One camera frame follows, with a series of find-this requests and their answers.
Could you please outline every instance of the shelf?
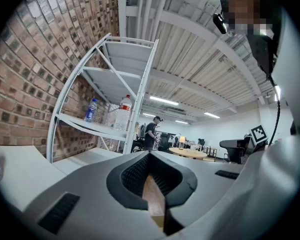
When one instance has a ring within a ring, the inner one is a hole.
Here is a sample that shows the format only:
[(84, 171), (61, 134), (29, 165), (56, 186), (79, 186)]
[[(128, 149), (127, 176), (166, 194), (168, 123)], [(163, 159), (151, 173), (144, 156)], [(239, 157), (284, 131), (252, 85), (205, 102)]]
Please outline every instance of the shelf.
[(86, 122), (83, 119), (64, 113), (56, 114), (55, 116), (66, 124), (89, 134), (111, 138), (118, 141), (124, 141), (127, 136), (127, 131), (117, 131), (110, 126), (98, 122)]
[[(137, 122), (140, 113), (158, 42), (158, 39), (150, 42), (111, 36), (108, 33), (87, 51), (65, 82), (52, 112), (46, 146), (46, 157), (50, 163), (53, 162), (54, 139), (59, 120), (79, 131), (100, 136), (102, 141), (103, 138), (124, 141), (123, 154), (130, 153), (134, 136), (132, 126)], [(88, 62), (93, 55), (101, 56), (107, 68), (91, 67)], [(71, 86), (79, 75), (109, 104), (119, 105), (126, 95), (130, 95), (132, 109), (128, 131), (116, 131), (104, 124), (86, 122), (61, 113)]]
[[(112, 104), (120, 105), (123, 97), (129, 94), (127, 88), (111, 69), (95, 67), (84, 67), (83, 69)], [(131, 90), (137, 94), (142, 77), (122, 71), (118, 71), (118, 74), (129, 85)]]
[(54, 162), (53, 165), (64, 174), (69, 175), (81, 167), (120, 156), (122, 156), (122, 154), (95, 147), (85, 152)]

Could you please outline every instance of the red object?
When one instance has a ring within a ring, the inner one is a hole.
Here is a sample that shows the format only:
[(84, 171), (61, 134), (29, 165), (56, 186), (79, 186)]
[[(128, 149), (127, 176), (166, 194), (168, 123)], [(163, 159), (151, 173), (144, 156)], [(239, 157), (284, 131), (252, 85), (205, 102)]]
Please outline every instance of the red object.
[(120, 109), (120, 110), (128, 110), (128, 111), (130, 111), (131, 108), (130, 108), (129, 106), (120, 105), (120, 106), (119, 106), (119, 109)]

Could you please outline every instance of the white wall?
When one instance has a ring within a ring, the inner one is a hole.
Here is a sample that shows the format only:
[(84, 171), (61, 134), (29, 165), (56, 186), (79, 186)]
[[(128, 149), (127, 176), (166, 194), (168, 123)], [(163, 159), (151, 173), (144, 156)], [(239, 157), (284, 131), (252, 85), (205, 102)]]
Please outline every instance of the white wall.
[[(290, 127), (293, 121), (289, 107), (282, 102), (280, 120), (273, 138), (285, 139), (290, 135)], [(243, 139), (249, 129), (262, 124), (270, 140), (275, 128), (277, 119), (277, 104), (263, 106), (258, 109), (249, 110), (232, 116), (219, 119), (212, 119), (202, 124), (194, 124), (187, 128), (186, 138), (190, 141), (198, 141), (198, 138), (205, 140), (205, 146), (213, 146), (218, 149), (217, 157), (223, 158), (227, 153), (225, 148), (219, 146), (220, 141)]]
[[(152, 116), (144, 116), (142, 114), (139, 115), (139, 118), (137, 122), (139, 122), (141, 125), (145, 124), (148, 125), (153, 121)], [(168, 121), (168, 120), (163, 120), (163, 122), (160, 122), (158, 124), (159, 128), (157, 131), (159, 132), (165, 132), (165, 133), (170, 133), (170, 134), (181, 134), (181, 136), (185, 136), (185, 134), (188, 132), (188, 127), (189, 125), (187, 124), (181, 124), (178, 122), (174, 121)]]
[(216, 147), (218, 149), (217, 157), (224, 158), (224, 153), (227, 153), (227, 150), (219, 146), (220, 141), (243, 139), (244, 135), (249, 133), (249, 129), (260, 123), (259, 109), (254, 109), (192, 125), (188, 129), (186, 137), (196, 142), (199, 138), (204, 139), (205, 146)]

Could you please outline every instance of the ceiling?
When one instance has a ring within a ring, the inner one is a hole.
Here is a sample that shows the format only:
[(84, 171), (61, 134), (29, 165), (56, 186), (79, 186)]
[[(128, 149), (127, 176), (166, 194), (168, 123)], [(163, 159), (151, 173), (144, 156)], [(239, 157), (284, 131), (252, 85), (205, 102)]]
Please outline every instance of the ceiling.
[(118, 0), (118, 10), (120, 36), (159, 39), (142, 113), (201, 122), (205, 112), (234, 115), (274, 93), (245, 36), (222, 35), (214, 25), (219, 0)]

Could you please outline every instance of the brick wall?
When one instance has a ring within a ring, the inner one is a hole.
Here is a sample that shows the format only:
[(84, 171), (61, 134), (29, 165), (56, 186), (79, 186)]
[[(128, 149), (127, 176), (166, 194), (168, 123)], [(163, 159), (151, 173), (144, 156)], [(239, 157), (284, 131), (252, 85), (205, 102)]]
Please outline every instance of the brick wall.
[[(117, 0), (24, 0), (0, 35), (0, 145), (35, 145), (46, 154), (51, 114), (60, 91), (86, 52), (105, 34), (118, 36)], [(93, 56), (88, 66), (106, 65)], [(97, 98), (96, 121), (105, 103), (77, 77), (62, 112), (83, 118)], [(54, 160), (94, 148), (96, 136), (60, 123)]]

